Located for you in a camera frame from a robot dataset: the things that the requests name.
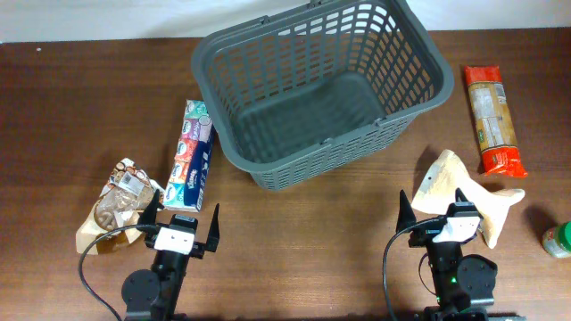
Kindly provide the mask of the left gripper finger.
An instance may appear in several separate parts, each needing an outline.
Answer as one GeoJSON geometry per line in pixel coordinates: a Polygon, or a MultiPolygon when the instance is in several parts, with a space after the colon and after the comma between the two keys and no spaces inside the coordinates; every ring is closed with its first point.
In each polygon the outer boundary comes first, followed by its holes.
{"type": "Polygon", "coordinates": [[[157,212],[162,209],[163,204],[161,203],[161,191],[156,189],[153,193],[153,198],[144,211],[139,215],[137,224],[139,226],[154,226],[156,223],[157,212]]]}
{"type": "Polygon", "coordinates": [[[219,243],[219,204],[216,205],[213,211],[213,216],[211,220],[211,225],[209,233],[207,235],[207,244],[218,244],[219,243]]]}

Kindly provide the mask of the beige paper food bag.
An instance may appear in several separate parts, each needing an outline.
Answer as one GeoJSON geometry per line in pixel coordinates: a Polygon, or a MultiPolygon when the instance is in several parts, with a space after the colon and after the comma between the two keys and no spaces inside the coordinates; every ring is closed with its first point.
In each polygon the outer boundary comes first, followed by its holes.
{"type": "Polygon", "coordinates": [[[498,243],[509,208],[525,197],[523,189],[502,189],[489,192],[473,180],[460,157],[444,150],[430,166],[416,191],[411,207],[426,214],[443,215],[455,202],[457,189],[473,202],[483,216],[480,231],[490,249],[498,243]]]}

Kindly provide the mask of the green lid spice jar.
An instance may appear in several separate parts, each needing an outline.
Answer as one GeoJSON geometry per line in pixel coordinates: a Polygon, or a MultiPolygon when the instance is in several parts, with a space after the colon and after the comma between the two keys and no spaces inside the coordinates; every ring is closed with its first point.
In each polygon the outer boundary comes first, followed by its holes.
{"type": "Polygon", "coordinates": [[[570,222],[548,229],[542,236],[542,247],[552,257],[570,257],[570,222]]]}

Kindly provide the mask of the grey plastic shopping basket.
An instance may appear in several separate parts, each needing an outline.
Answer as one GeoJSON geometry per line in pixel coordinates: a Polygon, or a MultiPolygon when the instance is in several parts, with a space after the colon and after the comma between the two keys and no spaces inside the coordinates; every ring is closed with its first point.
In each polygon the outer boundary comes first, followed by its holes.
{"type": "Polygon", "coordinates": [[[191,66],[226,158],[272,191],[383,150],[454,88],[403,0],[262,16],[205,37],[191,66]]]}

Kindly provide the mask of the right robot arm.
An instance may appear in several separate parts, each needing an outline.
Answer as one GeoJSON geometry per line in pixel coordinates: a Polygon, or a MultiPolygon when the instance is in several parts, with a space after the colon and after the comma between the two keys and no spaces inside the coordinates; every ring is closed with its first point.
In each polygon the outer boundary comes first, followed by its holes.
{"type": "Polygon", "coordinates": [[[427,307],[417,320],[486,320],[494,303],[497,265],[481,255],[462,253],[476,237],[483,219],[460,189],[445,214],[417,221],[411,204],[400,192],[396,233],[408,234],[410,248],[424,248],[438,305],[427,307]]]}

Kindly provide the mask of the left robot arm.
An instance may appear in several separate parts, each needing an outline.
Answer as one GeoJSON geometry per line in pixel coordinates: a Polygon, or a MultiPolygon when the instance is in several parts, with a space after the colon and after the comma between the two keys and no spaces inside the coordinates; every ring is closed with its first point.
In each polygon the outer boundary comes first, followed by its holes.
{"type": "Polygon", "coordinates": [[[176,306],[190,259],[202,259],[219,245],[219,207],[213,211],[207,240],[195,240],[198,220],[175,214],[168,224],[156,221],[163,208],[156,192],[137,221],[137,229],[145,234],[145,245],[155,250],[148,269],[131,273],[124,281],[121,296],[126,304],[127,320],[187,320],[176,306]]]}

